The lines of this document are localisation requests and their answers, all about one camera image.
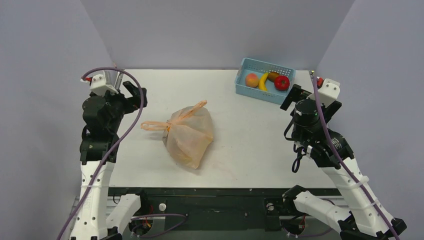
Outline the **orange plastic bag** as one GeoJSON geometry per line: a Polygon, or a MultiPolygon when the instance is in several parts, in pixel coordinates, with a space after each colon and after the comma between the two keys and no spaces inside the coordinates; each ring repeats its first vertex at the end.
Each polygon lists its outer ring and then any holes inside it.
{"type": "Polygon", "coordinates": [[[214,140],[214,125],[210,112],[202,100],[174,112],[166,122],[145,121],[145,131],[163,131],[162,142],[169,155],[181,165],[197,169],[214,140]]]}

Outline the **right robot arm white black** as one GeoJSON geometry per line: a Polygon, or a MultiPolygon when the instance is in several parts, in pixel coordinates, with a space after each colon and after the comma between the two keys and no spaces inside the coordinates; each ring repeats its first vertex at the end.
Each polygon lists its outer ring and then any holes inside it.
{"type": "Polygon", "coordinates": [[[407,228],[405,221],[385,210],[371,190],[369,178],[360,171],[346,139],[327,127],[342,105],[337,100],[339,92],[339,86],[332,83],[314,92],[296,84],[281,109],[287,110],[294,104],[287,126],[297,155],[292,171],[298,171],[303,157],[313,160],[334,183],[347,208],[319,198],[299,185],[282,195],[282,207],[289,214],[316,218],[339,233],[343,240],[398,239],[407,228]]]}

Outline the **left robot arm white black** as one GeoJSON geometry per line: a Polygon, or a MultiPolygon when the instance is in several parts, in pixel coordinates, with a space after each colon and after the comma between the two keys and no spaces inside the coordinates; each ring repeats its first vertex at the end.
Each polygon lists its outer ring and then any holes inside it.
{"type": "Polygon", "coordinates": [[[131,94],[121,92],[104,95],[90,93],[82,104],[80,151],[80,199],[71,213],[74,220],[71,240],[105,240],[120,238],[116,223],[109,225],[106,218],[107,199],[112,172],[117,162],[120,143],[138,122],[147,105],[147,90],[139,83],[125,81],[123,86],[131,94]]]}

